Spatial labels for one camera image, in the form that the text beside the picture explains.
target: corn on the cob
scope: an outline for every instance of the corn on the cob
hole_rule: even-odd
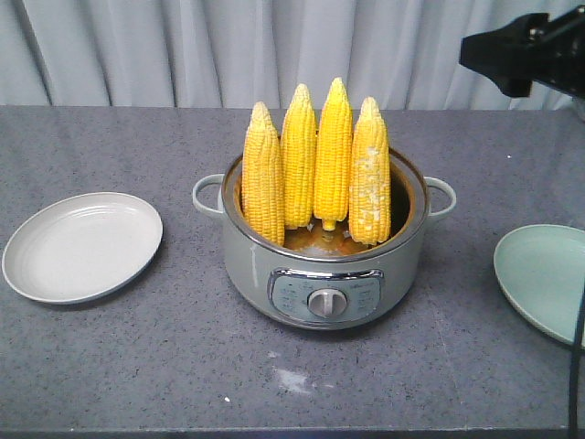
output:
[[[347,215],[353,115],[346,86],[335,78],[319,123],[314,178],[314,215],[324,230]]]
[[[364,99],[356,123],[349,183],[349,233],[376,244],[390,234],[388,130],[374,98]]]
[[[299,84],[282,124],[284,172],[284,226],[296,229],[309,224],[313,214],[314,158],[317,122],[309,89]]]
[[[261,236],[284,244],[284,182],[278,133],[266,105],[257,102],[246,132],[241,197],[244,218]]]

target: silver knob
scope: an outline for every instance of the silver knob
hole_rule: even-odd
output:
[[[334,288],[323,288],[313,291],[307,302],[309,311],[316,316],[329,318],[343,314],[347,308],[347,298],[339,290]]]

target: stainless steel rim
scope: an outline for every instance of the stainless steel rim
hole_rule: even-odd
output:
[[[309,262],[345,263],[364,261],[387,252],[392,252],[406,244],[421,229],[425,219],[429,215],[430,203],[427,185],[419,170],[401,153],[390,149],[392,166],[401,173],[402,180],[407,183],[409,192],[410,212],[406,224],[389,241],[370,250],[347,255],[330,257],[313,257],[291,251],[284,247],[276,246],[256,233],[243,218],[239,207],[239,180],[241,177],[242,155],[236,158],[228,168],[221,185],[221,199],[227,214],[226,220],[230,221],[244,236],[252,240],[269,252],[278,253],[290,258]]]

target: plate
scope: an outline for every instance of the plate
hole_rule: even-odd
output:
[[[140,198],[79,195],[25,221],[5,246],[2,271],[29,299],[85,302],[131,281],[152,260],[162,236],[158,212]]]
[[[506,234],[495,247],[498,282],[532,325],[572,344],[585,283],[585,232],[536,224]]]

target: pot handle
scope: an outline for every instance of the pot handle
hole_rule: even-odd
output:
[[[197,198],[197,195],[204,187],[210,185],[221,185],[223,182],[223,174],[212,174],[210,176],[206,176],[201,178],[196,184],[193,186],[193,204],[195,205],[195,209],[200,211],[201,213],[207,215],[208,217],[212,218],[213,220],[221,220],[223,218],[223,203],[221,202],[221,191],[218,192],[218,208],[212,209],[203,204]]]
[[[452,212],[453,209],[455,209],[455,205],[457,204],[457,194],[455,194],[455,190],[448,183],[442,181],[441,179],[434,177],[425,177],[424,181],[428,187],[434,187],[436,189],[439,189],[441,192],[446,194],[447,197],[449,197],[449,199],[451,200],[451,203],[445,209],[438,210],[436,212],[433,211],[429,212],[428,217],[429,221],[431,222],[431,224],[434,224],[435,222],[445,218]]]

